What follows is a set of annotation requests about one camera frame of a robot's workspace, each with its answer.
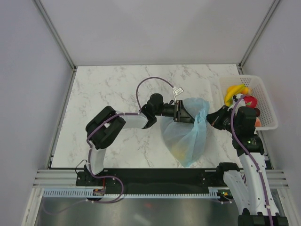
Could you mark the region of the fake watermelon slice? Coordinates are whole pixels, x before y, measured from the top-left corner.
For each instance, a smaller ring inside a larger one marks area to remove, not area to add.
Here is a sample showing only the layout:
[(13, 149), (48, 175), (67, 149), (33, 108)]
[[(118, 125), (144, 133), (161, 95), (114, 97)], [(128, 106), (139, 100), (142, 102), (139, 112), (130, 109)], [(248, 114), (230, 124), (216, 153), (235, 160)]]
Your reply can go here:
[(260, 119), (257, 117), (255, 121), (255, 127), (261, 127)]

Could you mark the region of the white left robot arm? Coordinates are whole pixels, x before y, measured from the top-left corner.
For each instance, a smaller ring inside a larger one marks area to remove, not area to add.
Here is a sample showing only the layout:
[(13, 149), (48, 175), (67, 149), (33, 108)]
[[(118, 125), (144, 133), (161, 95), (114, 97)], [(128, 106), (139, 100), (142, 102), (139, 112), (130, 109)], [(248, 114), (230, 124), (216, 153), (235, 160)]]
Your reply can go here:
[(164, 103), (162, 95), (158, 93), (151, 95), (137, 113), (118, 112), (111, 106), (100, 111), (86, 126), (87, 143), (90, 146), (86, 163), (89, 171), (87, 181), (93, 186), (101, 184), (106, 148), (114, 142), (122, 129), (148, 129), (157, 122), (157, 116), (169, 117), (174, 122), (194, 122), (182, 100)]

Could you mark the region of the yellow fake banana bunch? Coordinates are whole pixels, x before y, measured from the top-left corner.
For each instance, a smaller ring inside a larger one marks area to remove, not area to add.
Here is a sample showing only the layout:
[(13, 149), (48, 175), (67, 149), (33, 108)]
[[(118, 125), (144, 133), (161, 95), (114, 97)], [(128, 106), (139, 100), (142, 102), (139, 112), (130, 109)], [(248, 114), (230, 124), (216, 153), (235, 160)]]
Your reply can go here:
[(226, 91), (226, 95), (224, 97), (224, 103), (226, 106), (232, 105), (232, 98), (237, 94), (247, 95), (249, 93), (249, 88), (244, 84), (233, 85), (229, 87)]

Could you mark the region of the light blue plastic bag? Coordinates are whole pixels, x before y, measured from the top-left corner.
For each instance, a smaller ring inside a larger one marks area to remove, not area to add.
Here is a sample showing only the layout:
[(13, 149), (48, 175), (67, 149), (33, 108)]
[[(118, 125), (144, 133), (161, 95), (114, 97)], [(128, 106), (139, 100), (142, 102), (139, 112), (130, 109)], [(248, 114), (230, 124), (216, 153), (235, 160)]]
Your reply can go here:
[(187, 158), (178, 162), (183, 167), (189, 167), (205, 151), (206, 116), (209, 111), (209, 102), (202, 98), (192, 97), (184, 99), (183, 104), (194, 118), (194, 122), (175, 122), (171, 117), (162, 117), (160, 129), (163, 142), (170, 152), (174, 145), (187, 146)]

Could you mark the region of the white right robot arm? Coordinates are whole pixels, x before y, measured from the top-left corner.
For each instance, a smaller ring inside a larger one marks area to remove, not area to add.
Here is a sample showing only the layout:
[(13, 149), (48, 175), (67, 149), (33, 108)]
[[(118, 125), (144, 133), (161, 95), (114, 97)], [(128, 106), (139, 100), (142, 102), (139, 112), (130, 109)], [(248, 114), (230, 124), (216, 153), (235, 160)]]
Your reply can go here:
[(287, 226), (287, 217), (280, 216), (273, 200), (268, 178), (262, 140), (255, 133), (256, 111), (241, 106), (223, 106), (206, 117), (208, 123), (232, 135), (232, 145), (242, 164), (224, 162), (217, 167), (216, 182), (227, 185), (237, 205), (240, 226)]

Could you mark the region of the white plastic fruit basket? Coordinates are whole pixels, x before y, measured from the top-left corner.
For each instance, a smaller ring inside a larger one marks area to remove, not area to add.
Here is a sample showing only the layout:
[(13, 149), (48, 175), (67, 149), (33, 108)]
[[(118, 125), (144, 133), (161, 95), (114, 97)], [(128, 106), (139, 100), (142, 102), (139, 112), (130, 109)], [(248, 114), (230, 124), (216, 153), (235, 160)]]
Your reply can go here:
[(257, 131), (273, 130), (278, 127), (278, 120), (275, 115), (272, 103), (264, 86), (262, 79), (255, 75), (227, 75), (218, 78), (218, 87), (220, 94), (220, 102), (224, 104), (224, 96), (226, 90), (232, 85), (245, 84), (252, 91), (252, 96), (258, 100), (257, 108), (260, 110), (259, 121), (260, 127)]

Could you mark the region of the orange fake peach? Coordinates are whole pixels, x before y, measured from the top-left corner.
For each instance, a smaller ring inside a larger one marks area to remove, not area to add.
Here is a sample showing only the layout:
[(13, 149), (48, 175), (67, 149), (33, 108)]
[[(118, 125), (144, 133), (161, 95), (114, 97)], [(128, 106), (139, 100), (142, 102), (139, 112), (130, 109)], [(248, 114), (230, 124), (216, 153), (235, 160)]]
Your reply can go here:
[(244, 94), (251, 96), (252, 95), (252, 90), (249, 87), (245, 87)]

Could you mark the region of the aluminium corner post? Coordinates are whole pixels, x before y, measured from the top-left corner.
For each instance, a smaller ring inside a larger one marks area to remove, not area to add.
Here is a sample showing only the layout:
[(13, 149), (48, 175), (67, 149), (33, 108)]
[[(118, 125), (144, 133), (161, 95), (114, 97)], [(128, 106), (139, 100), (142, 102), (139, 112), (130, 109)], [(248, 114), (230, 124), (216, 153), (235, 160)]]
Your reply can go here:
[(247, 63), (255, 46), (257, 45), (258, 41), (260, 40), (261, 36), (263, 35), (265, 29), (267, 28), (269, 22), (271, 21), (275, 11), (277, 10), (277, 8), (281, 2), (282, 2), (281, 0), (273, 0), (272, 4), (269, 6), (268, 11), (266, 12), (263, 20), (261, 21), (258, 29), (256, 30), (255, 35), (253, 36), (249, 46), (247, 47), (242, 59), (237, 64), (238, 74), (244, 74), (243, 68), (244, 68), (245, 64)]
[(56, 44), (58, 45), (61, 53), (63, 54), (65, 60), (67, 61), (68, 65), (70, 68), (75, 71), (77, 69), (76, 65), (74, 64), (70, 54), (68, 53), (67, 48), (65, 47), (57, 29), (55, 28), (46, 8), (44, 7), (43, 3), (41, 0), (33, 0), (32, 1), (37, 8), (38, 12), (40, 13), (43, 21), (45, 22), (47, 28), (49, 29), (52, 37), (54, 38)]

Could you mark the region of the right aluminium corner post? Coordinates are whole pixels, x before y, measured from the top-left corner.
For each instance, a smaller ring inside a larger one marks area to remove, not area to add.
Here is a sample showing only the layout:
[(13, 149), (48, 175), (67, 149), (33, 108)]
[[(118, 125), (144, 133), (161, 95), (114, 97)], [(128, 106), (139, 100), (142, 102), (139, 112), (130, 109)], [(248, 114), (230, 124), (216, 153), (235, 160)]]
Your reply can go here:
[(269, 6), (268, 11), (266, 12), (263, 20), (261, 21), (258, 29), (256, 30), (255, 35), (253, 36), (249, 46), (247, 47), (242, 59), (237, 64), (238, 74), (244, 74), (243, 68), (244, 68), (245, 64), (247, 63), (255, 46), (257, 45), (258, 41), (260, 40), (261, 36), (263, 35), (265, 29), (267, 28), (269, 22), (271, 21), (275, 11), (277, 10), (277, 8), (281, 2), (282, 2), (281, 0), (273, 0), (272, 4)]

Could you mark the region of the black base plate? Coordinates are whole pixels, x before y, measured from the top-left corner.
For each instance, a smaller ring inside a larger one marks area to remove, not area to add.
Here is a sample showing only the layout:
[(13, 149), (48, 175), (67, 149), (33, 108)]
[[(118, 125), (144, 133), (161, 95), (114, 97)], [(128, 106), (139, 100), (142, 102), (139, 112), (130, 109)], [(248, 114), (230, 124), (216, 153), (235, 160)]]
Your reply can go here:
[(225, 187), (222, 169), (165, 168), (122, 169), (106, 168), (99, 177), (115, 176), (124, 185), (124, 194), (205, 194), (209, 187)]

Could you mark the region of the dark purple fake plum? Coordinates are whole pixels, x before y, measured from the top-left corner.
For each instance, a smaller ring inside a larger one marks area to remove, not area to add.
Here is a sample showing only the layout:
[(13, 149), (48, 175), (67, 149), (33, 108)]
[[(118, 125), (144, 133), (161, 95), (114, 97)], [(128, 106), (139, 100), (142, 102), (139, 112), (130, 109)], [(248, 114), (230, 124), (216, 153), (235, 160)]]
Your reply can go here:
[(256, 113), (256, 117), (259, 117), (260, 114), (261, 114), (260, 110), (258, 108), (254, 108), (254, 110), (255, 110), (255, 113)]

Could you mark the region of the left aluminium corner post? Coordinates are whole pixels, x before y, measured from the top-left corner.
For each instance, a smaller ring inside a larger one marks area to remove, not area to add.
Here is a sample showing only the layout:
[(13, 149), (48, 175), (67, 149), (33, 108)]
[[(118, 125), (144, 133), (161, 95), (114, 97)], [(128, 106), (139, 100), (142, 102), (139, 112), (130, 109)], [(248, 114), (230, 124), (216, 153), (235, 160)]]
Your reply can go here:
[(56, 44), (58, 45), (61, 53), (63, 54), (65, 60), (67, 61), (68, 65), (70, 68), (75, 71), (77, 69), (76, 65), (74, 64), (70, 54), (68, 53), (67, 48), (65, 47), (57, 29), (55, 28), (46, 8), (44, 7), (43, 3), (41, 0), (33, 0), (32, 1), (37, 8), (38, 12), (40, 13), (43, 21), (45, 22), (47, 28), (49, 29), (52, 37), (54, 38)]

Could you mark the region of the aluminium frame rail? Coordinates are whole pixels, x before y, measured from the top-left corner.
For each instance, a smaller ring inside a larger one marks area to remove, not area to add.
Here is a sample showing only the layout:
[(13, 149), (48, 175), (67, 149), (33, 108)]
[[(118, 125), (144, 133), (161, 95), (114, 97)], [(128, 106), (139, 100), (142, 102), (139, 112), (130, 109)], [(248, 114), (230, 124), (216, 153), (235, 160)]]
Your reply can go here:
[[(288, 182), (285, 174), (280, 169), (267, 169), (266, 175), (269, 186), (272, 189), (288, 188)], [(74, 170), (71, 169), (40, 169), (38, 170), (33, 187), (40, 188), (55, 188), (75, 187), (78, 176)]]

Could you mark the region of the red fake dragon fruit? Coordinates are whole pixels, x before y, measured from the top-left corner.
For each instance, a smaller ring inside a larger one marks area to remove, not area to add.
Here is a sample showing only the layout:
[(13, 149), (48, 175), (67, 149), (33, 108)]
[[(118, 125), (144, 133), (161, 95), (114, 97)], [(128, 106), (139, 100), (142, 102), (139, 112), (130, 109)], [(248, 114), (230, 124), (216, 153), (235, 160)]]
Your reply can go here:
[(246, 106), (252, 109), (256, 108), (257, 103), (258, 103), (257, 98), (253, 96), (243, 96), (243, 99), (239, 101), (240, 106)]

